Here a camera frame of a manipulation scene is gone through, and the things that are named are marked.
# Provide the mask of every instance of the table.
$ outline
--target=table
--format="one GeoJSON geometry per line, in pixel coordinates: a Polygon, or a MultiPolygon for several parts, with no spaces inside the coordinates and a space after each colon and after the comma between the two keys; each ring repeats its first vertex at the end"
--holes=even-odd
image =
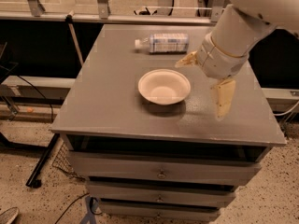
{"type": "Polygon", "coordinates": [[[215,118],[210,79],[198,67],[177,69],[183,54],[136,52],[135,39],[187,33],[189,52],[211,27],[104,25],[52,130],[70,149],[75,172],[109,214],[210,221],[260,170],[272,147],[285,145],[250,66],[235,77],[231,111],[215,118]],[[160,106],[138,92],[148,71],[186,76],[185,101],[160,106]]]}

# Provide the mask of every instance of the gray tabletop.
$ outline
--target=gray tabletop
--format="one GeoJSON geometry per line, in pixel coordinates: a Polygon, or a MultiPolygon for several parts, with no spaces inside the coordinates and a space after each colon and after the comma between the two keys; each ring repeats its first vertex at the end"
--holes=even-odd
{"type": "Polygon", "coordinates": [[[198,67],[175,68],[183,54],[135,52],[135,39],[154,33],[187,33],[197,50],[211,27],[104,25],[69,92],[52,130],[55,133],[149,138],[205,143],[280,146],[285,138],[250,66],[235,77],[231,111],[215,118],[210,79],[198,67]],[[168,106],[144,100],[138,80],[150,70],[169,68],[186,76],[192,90],[168,106]]]}

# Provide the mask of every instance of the robotic hand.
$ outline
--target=robotic hand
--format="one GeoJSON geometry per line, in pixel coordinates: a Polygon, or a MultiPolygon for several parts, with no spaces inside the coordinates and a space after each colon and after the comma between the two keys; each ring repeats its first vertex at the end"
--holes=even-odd
{"type": "Polygon", "coordinates": [[[230,109],[235,93],[233,77],[249,57],[250,50],[278,26],[299,29],[299,0],[230,0],[221,18],[202,45],[176,63],[176,67],[198,65],[218,80],[218,117],[230,109]]]}

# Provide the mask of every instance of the clear plastic bottle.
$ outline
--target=clear plastic bottle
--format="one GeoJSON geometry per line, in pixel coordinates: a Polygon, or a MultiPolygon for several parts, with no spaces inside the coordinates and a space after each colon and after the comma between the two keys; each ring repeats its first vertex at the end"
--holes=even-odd
{"type": "Polygon", "coordinates": [[[188,45],[187,34],[153,34],[135,40],[136,50],[146,49],[149,53],[186,53],[188,45]]]}

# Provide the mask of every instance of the white bowl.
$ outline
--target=white bowl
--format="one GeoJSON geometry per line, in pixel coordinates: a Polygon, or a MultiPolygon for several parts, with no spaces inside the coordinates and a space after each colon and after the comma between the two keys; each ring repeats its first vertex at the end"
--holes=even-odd
{"type": "Polygon", "coordinates": [[[138,89],[148,101],[158,105],[171,105],[184,100],[190,93],[191,86],[181,73],[159,69],[140,78],[138,89]]]}

